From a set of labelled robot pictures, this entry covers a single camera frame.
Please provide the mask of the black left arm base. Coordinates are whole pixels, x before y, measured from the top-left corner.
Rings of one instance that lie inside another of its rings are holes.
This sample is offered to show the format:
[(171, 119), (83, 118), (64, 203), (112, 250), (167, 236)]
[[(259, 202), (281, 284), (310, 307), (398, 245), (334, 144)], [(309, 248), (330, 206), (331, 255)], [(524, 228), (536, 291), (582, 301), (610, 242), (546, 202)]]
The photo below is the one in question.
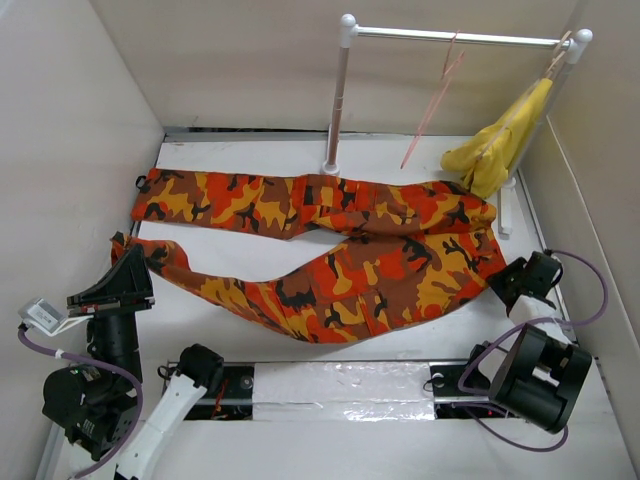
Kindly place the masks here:
[(207, 393), (186, 420), (238, 421), (253, 418), (254, 370), (252, 363), (226, 363), (214, 393)]

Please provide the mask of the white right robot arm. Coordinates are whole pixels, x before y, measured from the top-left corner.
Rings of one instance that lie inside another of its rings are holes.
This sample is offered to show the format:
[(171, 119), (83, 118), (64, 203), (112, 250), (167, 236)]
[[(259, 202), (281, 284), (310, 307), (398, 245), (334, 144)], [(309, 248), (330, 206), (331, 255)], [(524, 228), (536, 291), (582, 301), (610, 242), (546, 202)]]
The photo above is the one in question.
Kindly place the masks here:
[[(547, 294), (564, 273), (556, 254), (574, 256), (551, 249), (534, 252), (528, 259), (520, 257), (488, 278), (508, 314), (523, 299), (554, 305)], [(592, 356), (579, 346), (552, 338), (539, 327), (552, 321), (550, 317), (526, 320), (494, 342), (478, 346), (477, 354), (462, 369), (458, 389), (486, 396), (493, 404), (548, 433), (560, 432), (573, 412)], [(512, 335), (517, 338), (497, 370), (485, 358)]]

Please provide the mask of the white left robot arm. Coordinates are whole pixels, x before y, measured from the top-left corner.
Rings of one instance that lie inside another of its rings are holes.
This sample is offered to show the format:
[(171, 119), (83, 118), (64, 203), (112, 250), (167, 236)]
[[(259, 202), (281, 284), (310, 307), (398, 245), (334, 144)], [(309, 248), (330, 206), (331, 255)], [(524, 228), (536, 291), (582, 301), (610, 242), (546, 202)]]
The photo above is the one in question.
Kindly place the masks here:
[(164, 370), (168, 385), (147, 420), (136, 314), (154, 303), (142, 247), (118, 259), (93, 286), (67, 299), (71, 319), (87, 319), (87, 356), (65, 353), (67, 367), (43, 387), (46, 417), (60, 426), (78, 461), (75, 479), (148, 479), (198, 400), (216, 394), (223, 358), (194, 344)]

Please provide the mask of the orange camouflage trousers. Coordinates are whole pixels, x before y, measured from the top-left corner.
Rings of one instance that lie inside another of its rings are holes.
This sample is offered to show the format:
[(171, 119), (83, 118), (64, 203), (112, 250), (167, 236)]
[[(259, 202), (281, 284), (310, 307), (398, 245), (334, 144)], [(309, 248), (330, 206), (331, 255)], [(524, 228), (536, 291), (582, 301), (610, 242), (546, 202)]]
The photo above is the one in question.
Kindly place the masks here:
[(438, 319), (485, 291), (506, 265), (495, 208), (451, 181), (397, 186), (154, 168), (131, 217), (277, 240), (317, 229), (341, 234), (328, 252), (263, 282), (195, 272), (170, 240), (111, 240), (114, 259), (140, 245), (149, 269), (170, 283), (309, 343), (357, 342)]

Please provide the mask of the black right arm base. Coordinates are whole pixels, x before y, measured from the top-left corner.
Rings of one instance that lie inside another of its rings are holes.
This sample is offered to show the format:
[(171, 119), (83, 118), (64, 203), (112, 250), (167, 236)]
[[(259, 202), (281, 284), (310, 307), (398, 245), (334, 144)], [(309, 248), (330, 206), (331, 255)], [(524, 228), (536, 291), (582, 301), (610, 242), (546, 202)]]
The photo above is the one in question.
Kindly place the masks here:
[(504, 417), (502, 410), (487, 408), (489, 400), (486, 396), (476, 396), (459, 389), (458, 381), (465, 368), (466, 363), (460, 360), (429, 364), (430, 375), (423, 384), (423, 390), (433, 397), (435, 418), (473, 420)]

